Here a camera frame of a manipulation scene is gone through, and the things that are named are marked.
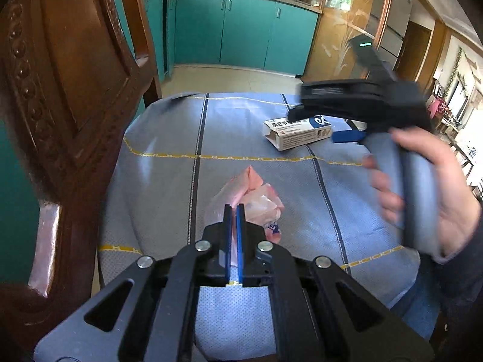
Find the person's right hand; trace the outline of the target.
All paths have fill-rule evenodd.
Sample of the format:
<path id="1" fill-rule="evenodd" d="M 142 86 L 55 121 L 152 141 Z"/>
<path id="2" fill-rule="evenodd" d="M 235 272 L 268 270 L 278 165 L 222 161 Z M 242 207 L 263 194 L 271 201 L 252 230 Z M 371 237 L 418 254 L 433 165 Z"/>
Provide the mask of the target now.
<path id="1" fill-rule="evenodd" d="M 445 142 L 421 128 L 393 128 L 391 136 L 405 150 L 415 151 L 434 164 L 440 190 L 441 256 L 456 255 L 475 234 L 481 217 L 481 205 L 467 185 L 458 160 Z M 404 200 L 391 191 L 391 179 L 378 169 L 373 156 L 367 156 L 363 165 L 371 173 L 371 185 L 377 191 L 383 219 L 396 223 L 404 209 Z"/>

